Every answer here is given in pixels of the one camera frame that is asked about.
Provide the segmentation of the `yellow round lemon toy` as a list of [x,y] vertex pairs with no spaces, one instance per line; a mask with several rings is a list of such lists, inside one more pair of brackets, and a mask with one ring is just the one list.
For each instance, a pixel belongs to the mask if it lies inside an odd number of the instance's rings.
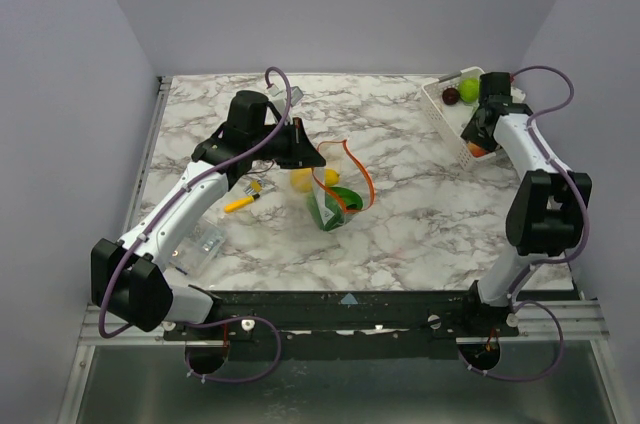
[[292,189],[298,193],[309,193],[312,190],[313,173],[311,168],[292,170],[289,179]]

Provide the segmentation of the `clear zip bag orange zipper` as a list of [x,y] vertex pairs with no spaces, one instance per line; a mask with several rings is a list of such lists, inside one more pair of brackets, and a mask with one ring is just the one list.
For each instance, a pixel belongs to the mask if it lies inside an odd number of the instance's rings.
[[321,142],[316,150],[326,166],[293,170],[289,182],[292,190],[304,197],[316,226],[330,232],[370,209],[376,191],[368,170],[346,139]]

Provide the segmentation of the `white green bok choy toy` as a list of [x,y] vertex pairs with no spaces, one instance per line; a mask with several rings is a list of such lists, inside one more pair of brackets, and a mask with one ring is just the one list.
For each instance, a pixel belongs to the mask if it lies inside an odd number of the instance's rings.
[[363,210],[361,196],[351,189],[333,186],[330,193],[321,192],[324,207],[320,208],[316,195],[310,193],[306,198],[306,206],[315,225],[325,232],[333,231],[348,224]]

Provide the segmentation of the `orange peach toy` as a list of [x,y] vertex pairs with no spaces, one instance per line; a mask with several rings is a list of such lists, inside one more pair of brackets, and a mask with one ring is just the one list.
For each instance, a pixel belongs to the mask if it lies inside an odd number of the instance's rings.
[[467,148],[474,158],[480,158],[487,154],[487,151],[485,149],[472,142],[467,143]]

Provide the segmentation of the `yellow corn toy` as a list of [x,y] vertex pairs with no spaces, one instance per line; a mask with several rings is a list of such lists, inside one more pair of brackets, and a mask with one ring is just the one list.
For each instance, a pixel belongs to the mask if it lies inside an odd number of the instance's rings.
[[324,184],[327,187],[337,186],[340,182],[340,175],[337,171],[326,168],[324,174]]

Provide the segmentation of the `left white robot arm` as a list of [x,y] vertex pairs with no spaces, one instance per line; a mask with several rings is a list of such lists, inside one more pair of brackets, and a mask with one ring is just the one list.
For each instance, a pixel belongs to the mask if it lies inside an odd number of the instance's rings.
[[91,251],[91,300],[99,317],[113,314],[127,327],[151,331],[163,322],[187,323],[201,339],[222,324],[214,299],[192,286],[171,285],[164,271],[181,241],[214,203],[256,161],[282,169],[322,167],[326,161],[290,115],[298,88],[266,93],[241,90],[214,133],[196,145],[179,181],[135,227],[116,241],[99,240]]

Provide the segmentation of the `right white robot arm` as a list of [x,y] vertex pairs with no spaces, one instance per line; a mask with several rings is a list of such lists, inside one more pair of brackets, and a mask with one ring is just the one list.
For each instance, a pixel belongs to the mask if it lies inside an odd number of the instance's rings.
[[479,78],[478,107],[462,138],[484,151],[503,150],[520,179],[506,216],[508,247],[489,272],[474,284],[476,302],[460,311],[460,323],[480,336],[496,324],[492,307],[511,306],[524,284],[542,265],[576,259],[590,232],[588,202],[592,180],[562,162],[541,135],[537,118],[566,107],[574,88],[560,105],[533,112],[514,101],[512,76],[485,73]]

